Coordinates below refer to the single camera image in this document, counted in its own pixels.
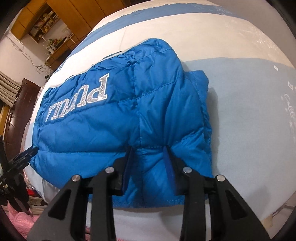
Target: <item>pink fabric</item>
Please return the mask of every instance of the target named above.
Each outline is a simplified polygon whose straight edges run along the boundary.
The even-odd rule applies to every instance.
[[[20,232],[20,234],[26,239],[29,231],[33,227],[36,220],[39,218],[39,215],[33,216],[30,211],[30,215],[16,211],[9,203],[8,203],[8,218],[12,222],[12,224],[16,227],[16,229]],[[86,241],[90,241],[90,228],[86,227],[85,229],[85,239]]]

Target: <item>quilted fabric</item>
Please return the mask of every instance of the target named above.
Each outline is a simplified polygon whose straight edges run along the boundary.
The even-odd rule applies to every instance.
[[[163,146],[212,176],[207,88],[202,71],[184,72],[166,42],[149,39],[45,93],[33,131],[39,151],[30,164],[62,188],[74,174],[95,176],[130,145],[131,178],[114,206],[182,204],[169,186]]]

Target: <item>mattress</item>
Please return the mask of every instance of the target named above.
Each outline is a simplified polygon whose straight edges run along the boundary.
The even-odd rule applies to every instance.
[[[166,41],[185,71],[205,72],[213,173],[225,175],[259,219],[265,219],[296,190],[296,70],[262,31],[208,1],[149,1],[104,18],[45,85],[25,147],[32,144],[34,121],[48,88],[149,38]],[[31,167],[27,170],[43,196],[51,192],[50,184]],[[114,214],[119,238],[179,239],[182,206]]]

